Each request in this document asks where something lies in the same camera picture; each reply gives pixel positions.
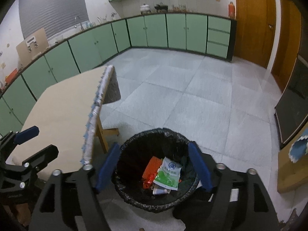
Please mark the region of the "green white salt bag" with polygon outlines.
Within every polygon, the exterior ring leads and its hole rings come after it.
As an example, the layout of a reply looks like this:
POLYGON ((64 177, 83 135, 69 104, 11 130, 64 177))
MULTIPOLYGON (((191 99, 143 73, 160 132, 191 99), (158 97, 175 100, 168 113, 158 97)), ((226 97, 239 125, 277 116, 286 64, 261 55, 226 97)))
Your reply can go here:
POLYGON ((156 185, 170 190, 178 190, 182 165, 165 157, 153 181, 156 185))

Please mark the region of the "white plastic bag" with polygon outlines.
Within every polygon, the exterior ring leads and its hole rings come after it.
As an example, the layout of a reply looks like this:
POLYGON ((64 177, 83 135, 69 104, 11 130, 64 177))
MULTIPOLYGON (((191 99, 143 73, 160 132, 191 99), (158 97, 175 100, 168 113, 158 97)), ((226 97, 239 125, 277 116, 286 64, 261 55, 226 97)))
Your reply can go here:
POLYGON ((153 192, 153 195, 160 195, 160 194, 169 194, 171 190, 154 184, 152 192, 153 192))

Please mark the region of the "black trash bin with bag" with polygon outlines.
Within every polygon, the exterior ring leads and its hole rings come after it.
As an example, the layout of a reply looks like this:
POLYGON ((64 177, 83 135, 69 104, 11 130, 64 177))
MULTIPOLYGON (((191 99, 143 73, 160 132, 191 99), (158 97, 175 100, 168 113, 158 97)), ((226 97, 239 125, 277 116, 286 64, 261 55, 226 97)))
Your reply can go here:
POLYGON ((180 204, 199 183, 188 156, 189 140, 168 128, 135 134, 121 146, 112 175, 120 197, 128 204, 159 213, 180 204))

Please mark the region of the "green base kitchen cabinets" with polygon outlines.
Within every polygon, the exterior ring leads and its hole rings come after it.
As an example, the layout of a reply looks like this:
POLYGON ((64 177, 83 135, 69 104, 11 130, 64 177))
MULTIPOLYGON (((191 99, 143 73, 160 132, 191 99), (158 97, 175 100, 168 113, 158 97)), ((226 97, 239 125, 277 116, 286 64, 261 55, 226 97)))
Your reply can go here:
POLYGON ((1 135, 23 127, 46 88, 103 65, 131 48, 172 49, 231 61, 237 22, 194 13, 160 13, 116 20, 39 53, 1 93, 1 135))

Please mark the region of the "wooden table with beige cloth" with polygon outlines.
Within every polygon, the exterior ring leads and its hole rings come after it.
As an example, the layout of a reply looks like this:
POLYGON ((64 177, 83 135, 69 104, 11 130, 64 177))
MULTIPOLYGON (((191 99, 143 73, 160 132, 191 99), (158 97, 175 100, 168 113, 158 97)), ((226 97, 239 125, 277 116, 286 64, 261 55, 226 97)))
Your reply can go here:
POLYGON ((55 169, 74 172, 90 164, 95 137, 103 151, 109 147, 107 136, 118 135, 117 128, 104 129, 100 120, 101 107, 121 99, 113 65, 101 66, 48 87, 35 103, 23 129, 39 128, 39 135, 17 146, 8 163, 21 165, 41 149, 55 145, 58 157, 38 173, 48 180, 55 169))

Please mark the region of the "orange plastic basin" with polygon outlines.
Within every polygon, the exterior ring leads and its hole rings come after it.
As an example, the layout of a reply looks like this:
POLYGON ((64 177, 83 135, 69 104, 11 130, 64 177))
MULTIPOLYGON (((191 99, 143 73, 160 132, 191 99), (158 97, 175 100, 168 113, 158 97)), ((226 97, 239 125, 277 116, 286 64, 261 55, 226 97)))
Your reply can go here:
POLYGON ((8 76, 5 77, 5 82, 7 84, 10 84, 12 80, 17 76, 18 74, 18 69, 15 68, 8 76))

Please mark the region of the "cardboard box water dispenser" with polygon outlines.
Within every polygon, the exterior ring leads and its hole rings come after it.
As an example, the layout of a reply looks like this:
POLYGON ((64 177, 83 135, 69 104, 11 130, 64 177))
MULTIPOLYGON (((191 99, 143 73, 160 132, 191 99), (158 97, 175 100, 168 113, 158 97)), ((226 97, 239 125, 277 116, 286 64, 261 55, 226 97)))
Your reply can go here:
POLYGON ((35 59, 37 55, 45 52, 47 48, 49 48, 49 42, 45 29, 41 28, 17 45, 16 50, 20 63, 25 66, 35 59))

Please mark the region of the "blue scalloped cloth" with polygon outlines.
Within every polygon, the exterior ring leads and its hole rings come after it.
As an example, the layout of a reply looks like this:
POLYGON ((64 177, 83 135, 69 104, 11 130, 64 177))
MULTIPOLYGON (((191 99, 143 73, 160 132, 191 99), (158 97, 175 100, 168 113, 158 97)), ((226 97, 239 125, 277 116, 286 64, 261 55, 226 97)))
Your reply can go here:
POLYGON ((302 157, 307 155, 307 140, 308 140, 308 134, 307 134, 307 128, 304 130, 304 132, 298 137, 298 139, 291 145, 291 148, 289 149, 289 159, 291 162, 296 163, 298 162, 302 157))

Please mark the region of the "black glass cabinet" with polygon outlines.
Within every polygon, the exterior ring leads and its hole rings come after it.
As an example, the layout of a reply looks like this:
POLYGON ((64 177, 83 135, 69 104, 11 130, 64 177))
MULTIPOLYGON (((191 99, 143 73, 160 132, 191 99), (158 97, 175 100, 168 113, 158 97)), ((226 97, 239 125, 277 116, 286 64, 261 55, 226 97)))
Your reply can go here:
POLYGON ((275 107, 283 149, 307 123, 307 19, 301 19, 301 39, 288 84, 275 107))

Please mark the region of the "chrome sink faucet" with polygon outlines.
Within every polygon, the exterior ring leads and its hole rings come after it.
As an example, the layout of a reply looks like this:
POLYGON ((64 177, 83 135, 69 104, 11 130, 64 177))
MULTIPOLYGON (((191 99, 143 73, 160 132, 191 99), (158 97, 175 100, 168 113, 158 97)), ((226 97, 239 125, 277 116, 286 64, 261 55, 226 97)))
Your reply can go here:
POLYGON ((84 31, 84 27, 82 25, 81 18, 79 16, 75 16, 75 26, 76 29, 79 27, 80 31, 84 31))

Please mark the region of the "grey window roller blind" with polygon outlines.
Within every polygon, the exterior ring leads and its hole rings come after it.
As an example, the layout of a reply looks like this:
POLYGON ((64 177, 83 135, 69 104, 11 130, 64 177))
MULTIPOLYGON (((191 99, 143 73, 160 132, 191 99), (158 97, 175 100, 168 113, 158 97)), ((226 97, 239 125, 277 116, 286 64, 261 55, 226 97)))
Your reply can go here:
POLYGON ((75 26, 75 16, 89 21, 85 0, 19 0, 19 18, 24 38, 45 29, 48 38, 75 26))

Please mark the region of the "wooden door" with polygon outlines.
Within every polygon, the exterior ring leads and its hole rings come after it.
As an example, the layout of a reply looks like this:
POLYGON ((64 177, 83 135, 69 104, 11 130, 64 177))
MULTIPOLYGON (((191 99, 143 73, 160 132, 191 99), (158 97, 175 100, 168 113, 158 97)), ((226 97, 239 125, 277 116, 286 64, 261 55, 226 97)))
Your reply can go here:
POLYGON ((284 91, 292 75, 301 40, 302 15, 292 0, 280 0, 281 26, 279 43, 271 73, 284 91))
POLYGON ((276 26, 275 0, 236 0, 234 55, 267 68, 276 26))

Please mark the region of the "black wok on stove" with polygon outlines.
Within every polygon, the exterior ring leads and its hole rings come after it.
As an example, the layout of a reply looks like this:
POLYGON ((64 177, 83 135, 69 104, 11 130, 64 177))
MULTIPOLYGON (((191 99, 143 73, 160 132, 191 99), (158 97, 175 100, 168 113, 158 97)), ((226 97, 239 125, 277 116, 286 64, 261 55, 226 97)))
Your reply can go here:
POLYGON ((167 13, 168 12, 168 5, 165 4, 156 4, 154 6, 156 12, 158 13, 167 13))

